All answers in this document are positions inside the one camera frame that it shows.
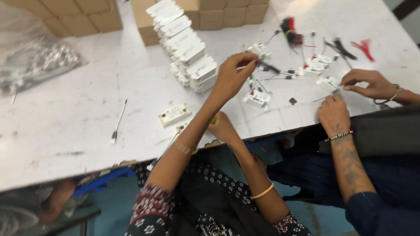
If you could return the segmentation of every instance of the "stack of cardboard boxes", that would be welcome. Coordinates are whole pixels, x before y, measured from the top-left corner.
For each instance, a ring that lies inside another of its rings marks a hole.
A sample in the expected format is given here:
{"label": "stack of cardboard boxes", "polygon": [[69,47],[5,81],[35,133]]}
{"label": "stack of cardboard boxes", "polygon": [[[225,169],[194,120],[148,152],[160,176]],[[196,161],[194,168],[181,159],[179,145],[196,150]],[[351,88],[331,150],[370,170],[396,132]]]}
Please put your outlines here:
{"label": "stack of cardboard boxes", "polygon": [[122,29],[115,0],[5,0],[40,17],[57,37]]}
{"label": "stack of cardboard boxes", "polygon": [[269,0],[197,0],[200,9],[200,29],[220,30],[261,24]]}
{"label": "stack of cardboard boxes", "polygon": [[[241,27],[245,24],[261,24],[268,9],[269,0],[174,0],[192,21],[197,30],[220,30]],[[153,19],[145,11],[156,4],[155,0],[131,0],[137,27],[146,46],[159,43],[153,30]]]}

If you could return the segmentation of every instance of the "stack of white modules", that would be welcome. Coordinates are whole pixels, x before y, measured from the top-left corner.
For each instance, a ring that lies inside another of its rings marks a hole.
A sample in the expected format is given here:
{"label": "stack of white modules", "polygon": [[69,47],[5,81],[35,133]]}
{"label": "stack of white modules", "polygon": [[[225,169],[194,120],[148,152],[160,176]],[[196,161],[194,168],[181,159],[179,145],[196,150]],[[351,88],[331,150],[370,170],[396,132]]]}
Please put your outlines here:
{"label": "stack of white modules", "polygon": [[160,44],[174,61],[171,71],[179,82],[195,92],[211,89],[217,79],[217,63],[205,53],[206,44],[191,28],[191,20],[173,0],[162,0],[146,10],[153,17]]}
{"label": "stack of white modules", "polygon": [[[339,54],[337,54],[334,59],[319,54],[314,55],[300,68],[300,75],[317,78],[317,85],[329,93],[334,93],[342,88],[340,82],[331,76],[338,58]],[[328,72],[328,76],[322,78],[321,74],[324,72]]]}

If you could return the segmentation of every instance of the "clear plastic bag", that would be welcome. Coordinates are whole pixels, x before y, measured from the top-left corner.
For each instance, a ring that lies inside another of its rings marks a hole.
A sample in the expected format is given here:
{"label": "clear plastic bag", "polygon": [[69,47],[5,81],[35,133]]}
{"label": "clear plastic bag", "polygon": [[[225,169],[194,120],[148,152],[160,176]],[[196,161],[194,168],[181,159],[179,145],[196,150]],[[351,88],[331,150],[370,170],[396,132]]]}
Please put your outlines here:
{"label": "clear plastic bag", "polygon": [[41,19],[0,1],[0,96],[70,71],[82,61]]}

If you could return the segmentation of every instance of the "hand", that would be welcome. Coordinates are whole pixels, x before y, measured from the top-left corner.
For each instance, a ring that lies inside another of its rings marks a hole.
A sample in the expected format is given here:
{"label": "hand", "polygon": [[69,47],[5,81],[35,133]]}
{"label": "hand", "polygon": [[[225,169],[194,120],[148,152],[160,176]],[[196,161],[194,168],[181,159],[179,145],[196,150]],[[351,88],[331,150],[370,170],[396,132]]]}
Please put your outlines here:
{"label": "hand", "polygon": [[[369,86],[365,89],[355,86],[356,83],[362,81],[368,82]],[[344,90],[354,91],[373,99],[391,99],[396,92],[395,85],[386,80],[378,71],[353,69],[343,77],[340,85],[344,85]]]}
{"label": "hand", "polygon": [[[257,65],[258,55],[254,53],[243,52],[229,57],[220,66],[212,95],[226,103],[239,92]],[[242,70],[237,70],[238,67],[242,66],[246,67]]]}
{"label": "hand", "polygon": [[216,124],[210,124],[208,127],[210,133],[227,144],[241,140],[228,116],[224,112],[219,111],[216,114],[216,118]]}
{"label": "hand", "polygon": [[318,118],[328,138],[350,131],[350,114],[340,95],[328,96],[318,108]]}

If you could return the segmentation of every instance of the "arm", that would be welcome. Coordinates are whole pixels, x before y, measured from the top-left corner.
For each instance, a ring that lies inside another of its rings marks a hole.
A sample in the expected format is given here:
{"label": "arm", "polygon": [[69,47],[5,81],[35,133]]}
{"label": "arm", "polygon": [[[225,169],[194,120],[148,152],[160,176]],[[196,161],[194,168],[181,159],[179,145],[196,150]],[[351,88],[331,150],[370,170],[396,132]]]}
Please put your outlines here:
{"label": "arm", "polygon": [[[234,97],[257,65],[258,56],[253,53],[238,53],[227,59],[221,66],[213,88],[203,107],[193,118],[179,138],[168,148],[147,182],[169,192],[175,189],[185,167],[191,159],[203,133],[213,116]],[[238,67],[246,66],[239,71]]]}
{"label": "arm", "polygon": [[[209,131],[232,147],[247,179],[252,196],[261,194],[271,186],[271,183],[261,171],[260,166],[248,151],[226,114],[219,112],[216,117],[216,124],[210,125]],[[290,212],[275,189],[271,189],[262,197],[255,199],[255,203],[271,224],[277,223]]]}
{"label": "arm", "polygon": [[[367,88],[355,86],[356,83],[362,81],[368,82],[369,86]],[[373,99],[391,99],[396,92],[395,85],[386,80],[378,71],[353,69],[343,77],[341,85],[344,85],[344,90],[354,91]],[[420,103],[420,95],[401,89],[394,101],[401,105]]]}
{"label": "arm", "polygon": [[[328,137],[350,131],[350,115],[346,103],[339,95],[326,97],[318,109],[318,118]],[[352,135],[331,141],[337,181],[344,201],[360,192],[376,193],[375,187],[360,162]]]}

